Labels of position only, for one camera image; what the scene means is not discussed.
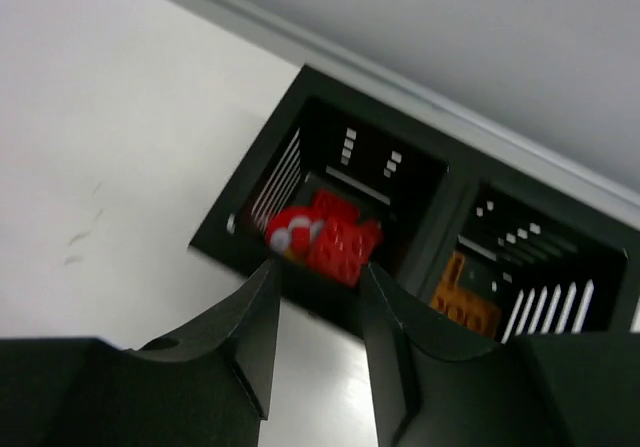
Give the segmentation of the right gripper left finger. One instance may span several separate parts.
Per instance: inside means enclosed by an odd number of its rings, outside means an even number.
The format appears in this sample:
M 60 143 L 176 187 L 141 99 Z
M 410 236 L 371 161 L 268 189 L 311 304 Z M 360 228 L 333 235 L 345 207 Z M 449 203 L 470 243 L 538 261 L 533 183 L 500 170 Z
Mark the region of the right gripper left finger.
M 254 446 L 268 418 L 281 271 L 140 349 L 98 338 L 1 343 L 5 446 Z

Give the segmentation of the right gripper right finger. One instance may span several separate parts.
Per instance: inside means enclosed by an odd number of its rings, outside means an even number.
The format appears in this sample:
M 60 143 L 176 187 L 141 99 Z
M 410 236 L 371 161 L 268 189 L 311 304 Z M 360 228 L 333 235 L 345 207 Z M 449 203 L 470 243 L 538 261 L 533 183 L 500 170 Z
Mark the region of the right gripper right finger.
M 635 446 L 639 337 L 525 335 L 451 321 L 369 265 L 361 318 L 382 446 Z

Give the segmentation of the brown lego plate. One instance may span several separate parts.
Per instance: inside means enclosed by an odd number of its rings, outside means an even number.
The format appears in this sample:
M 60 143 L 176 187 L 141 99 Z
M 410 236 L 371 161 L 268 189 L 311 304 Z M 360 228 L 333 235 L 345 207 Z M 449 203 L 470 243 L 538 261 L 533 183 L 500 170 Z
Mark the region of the brown lego plate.
M 431 297 L 430 307 L 484 337 L 494 339 L 501 310 L 481 295 L 463 287 L 460 279 L 466 257 L 454 251 Z

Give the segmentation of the red long lego brick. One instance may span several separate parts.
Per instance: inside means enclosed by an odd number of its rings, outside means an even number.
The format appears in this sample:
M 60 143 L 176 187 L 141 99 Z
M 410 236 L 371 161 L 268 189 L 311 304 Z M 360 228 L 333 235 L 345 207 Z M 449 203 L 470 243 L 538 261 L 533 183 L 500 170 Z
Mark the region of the red long lego brick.
M 381 224 L 374 219 L 352 224 L 329 217 L 311 245 L 307 266 L 316 273 L 355 288 L 362 266 L 369 262 L 382 239 Z

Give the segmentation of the red oval lego piece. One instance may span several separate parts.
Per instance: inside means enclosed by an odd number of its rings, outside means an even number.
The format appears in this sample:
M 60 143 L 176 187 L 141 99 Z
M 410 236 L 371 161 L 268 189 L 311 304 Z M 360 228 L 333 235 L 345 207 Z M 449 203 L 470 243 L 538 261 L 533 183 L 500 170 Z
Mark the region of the red oval lego piece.
M 325 219 L 318 210 L 309 206 L 290 206 L 268 223 L 266 243 L 275 253 L 305 263 L 324 225 Z

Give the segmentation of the red square lego brick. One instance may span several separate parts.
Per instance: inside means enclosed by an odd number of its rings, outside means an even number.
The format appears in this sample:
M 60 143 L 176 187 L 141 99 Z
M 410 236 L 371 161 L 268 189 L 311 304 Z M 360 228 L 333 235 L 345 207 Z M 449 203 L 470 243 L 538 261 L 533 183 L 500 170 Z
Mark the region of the red square lego brick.
M 311 206 L 324 218 L 335 217 L 351 224 L 360 216 L 356 205 L 326 189 L 315 191 Z

